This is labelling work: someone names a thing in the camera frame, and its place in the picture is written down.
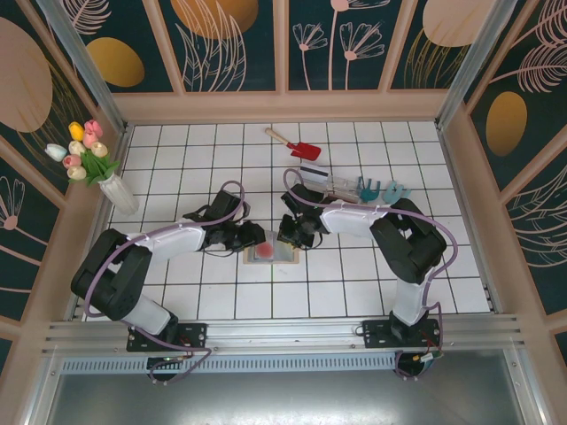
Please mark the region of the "beige leather card holder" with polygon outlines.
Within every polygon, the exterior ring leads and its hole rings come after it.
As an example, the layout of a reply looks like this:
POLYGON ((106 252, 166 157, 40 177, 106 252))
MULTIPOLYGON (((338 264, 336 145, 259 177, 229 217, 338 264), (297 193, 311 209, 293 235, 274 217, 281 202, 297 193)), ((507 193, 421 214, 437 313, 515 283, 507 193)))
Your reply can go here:
POLYGON ((258 259, 255 255, 255 246, 248 247, 244 250, 243 262, 248 265, 254 264, 298 264, 299 263, 299 251, 293 249, 292 245, 290 249, 276 249, 275 240, 277 239, 277 233, 271 230, 265 231, 265 241, 271 242, 274 246, 274 257, 269 260, 258 259))

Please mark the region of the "white card with magnetic stripe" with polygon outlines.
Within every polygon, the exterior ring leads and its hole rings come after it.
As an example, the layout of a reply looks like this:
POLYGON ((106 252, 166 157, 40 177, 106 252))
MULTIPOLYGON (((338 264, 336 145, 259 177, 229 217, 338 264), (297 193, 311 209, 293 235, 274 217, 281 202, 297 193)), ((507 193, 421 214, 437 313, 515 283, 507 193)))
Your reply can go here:
POLYGON ((326 186, 329 181, 329 171, 321 166, 302 162, 299 166, 299 173, 304 181, 326 186))

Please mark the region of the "clear acrylic organizer box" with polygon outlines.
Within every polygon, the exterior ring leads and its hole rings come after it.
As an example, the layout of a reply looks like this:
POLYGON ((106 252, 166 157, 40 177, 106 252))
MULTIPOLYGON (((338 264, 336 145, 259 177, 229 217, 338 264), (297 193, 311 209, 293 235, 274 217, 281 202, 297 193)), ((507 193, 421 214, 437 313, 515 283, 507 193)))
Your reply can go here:
POLYGON ((347 179, 342 178, 342 177, 335 177, 331 173, 330 173, 330 176, 329 176, 329 181, 328 181, 326 186, 322 186, 322 185, 315 184, 315 183, 312 183, 312 182, 307 182, 307 181, 304 181, 304 180, 303 180, 303 184, 308 189, 321 192, 327 197, 328 197, 328 195, 327 195, 328 190, 342 189, 342 190, 349 190, 349 191, 355 192, 357 194, 357 190, 356 190, 357 189, 357 182, 347 180, 347 179))

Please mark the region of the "light blue toy rake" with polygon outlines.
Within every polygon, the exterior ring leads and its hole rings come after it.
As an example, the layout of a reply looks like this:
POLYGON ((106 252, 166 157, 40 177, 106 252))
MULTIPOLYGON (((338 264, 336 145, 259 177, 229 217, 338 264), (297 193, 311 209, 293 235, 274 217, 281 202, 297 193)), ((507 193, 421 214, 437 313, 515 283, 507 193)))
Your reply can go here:
POLYGON ((403 184, 391 181, 383 193, 382 199, 386 204, 393 205, 402 198, 409 198, 411 191, 412 189, 406 188, 403 184))

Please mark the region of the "white ribbed vase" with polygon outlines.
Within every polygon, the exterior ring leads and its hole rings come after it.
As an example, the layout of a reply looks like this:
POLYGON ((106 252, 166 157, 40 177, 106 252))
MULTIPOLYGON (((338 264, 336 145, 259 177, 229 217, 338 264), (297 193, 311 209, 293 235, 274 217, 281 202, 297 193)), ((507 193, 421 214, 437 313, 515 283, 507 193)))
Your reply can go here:
POLYGON ((138 211, 138 200, 118 175, 112 174, 106 180, 99 182, 98 185, 120 213, 130 216, 138 211))

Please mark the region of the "artificial tulip bouquet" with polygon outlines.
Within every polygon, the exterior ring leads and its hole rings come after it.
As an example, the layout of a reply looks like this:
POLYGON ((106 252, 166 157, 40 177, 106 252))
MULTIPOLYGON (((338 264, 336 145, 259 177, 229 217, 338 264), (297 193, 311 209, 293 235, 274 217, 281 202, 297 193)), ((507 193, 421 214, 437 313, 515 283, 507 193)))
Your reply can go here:
POLYGON ((96 120, 83 125, 73 121, 68 125, 71 141, 67 147, 48 143, 44 152, 66 170, 70 182, 93 183, 110 179, 120 162, 110 160, 110 152, 101 142, 104 131, 96 120))

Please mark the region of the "aluminium mounting rail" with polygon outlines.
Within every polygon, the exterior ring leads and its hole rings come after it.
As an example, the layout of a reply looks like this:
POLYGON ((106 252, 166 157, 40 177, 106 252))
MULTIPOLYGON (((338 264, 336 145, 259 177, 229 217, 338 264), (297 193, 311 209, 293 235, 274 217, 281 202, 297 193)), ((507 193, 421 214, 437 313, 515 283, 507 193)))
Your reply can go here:
MULTIPOLYGON (((210 321, 206 347, 218 355, 362 352, 355 335, 361 318, 210 321)), ((445 351, 508 349, 524 344, 517 317, 511 314, 445 314, 445 351)), ((40 343, 45 355, 125 355, 127 327, 111 321, 53 322, 40 343)))

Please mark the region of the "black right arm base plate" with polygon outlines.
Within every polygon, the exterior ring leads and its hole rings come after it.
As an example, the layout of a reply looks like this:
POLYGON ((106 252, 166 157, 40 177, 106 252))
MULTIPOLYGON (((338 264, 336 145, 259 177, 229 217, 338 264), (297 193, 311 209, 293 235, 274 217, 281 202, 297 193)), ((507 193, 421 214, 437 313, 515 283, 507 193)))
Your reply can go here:
POLYGON ((426 349, 440 344, 436 319, 421 319, 411 327, 395 318, 364 321, 361 325, 363 342, 368 349, 426 349))

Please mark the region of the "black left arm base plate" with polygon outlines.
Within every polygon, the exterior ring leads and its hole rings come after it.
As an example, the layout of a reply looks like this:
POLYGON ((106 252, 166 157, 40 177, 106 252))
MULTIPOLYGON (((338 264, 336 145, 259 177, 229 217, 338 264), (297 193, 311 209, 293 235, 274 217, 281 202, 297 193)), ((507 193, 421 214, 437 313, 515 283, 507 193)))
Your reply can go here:
MULTIPOLYGON (((179 346, 203 348, 206 346, 206 334, 207 325, 205 323, 178 324, 171 339, 167 342, 179 346)), ((129 328, 126 350, 128 352, 165 352, 169 350, 169 347, 152 341, 138 330, 129 328)))

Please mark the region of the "aluminium frame post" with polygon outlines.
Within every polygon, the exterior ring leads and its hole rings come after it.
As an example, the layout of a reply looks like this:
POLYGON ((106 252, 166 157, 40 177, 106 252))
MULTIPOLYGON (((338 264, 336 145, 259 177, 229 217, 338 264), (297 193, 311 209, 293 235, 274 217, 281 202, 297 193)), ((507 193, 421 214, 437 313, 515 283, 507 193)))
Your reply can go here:
POLYGON ((121 116, 111 91, 97 70, 81 37, 73 28, 64 7, 58 0, 37 0, 37 3, 113 128, 123 134, 127 129, 127 122, 121 116))
POLYGON ((436 128, 444 132, 469 90, 472 82, 479 74, 487 57, 500 37, 502 29, 507 25, 516 7, 517 0, 496 0, 487 14, 483 26, 470 46, 462 65, 447 92, 435 119, 436 128))

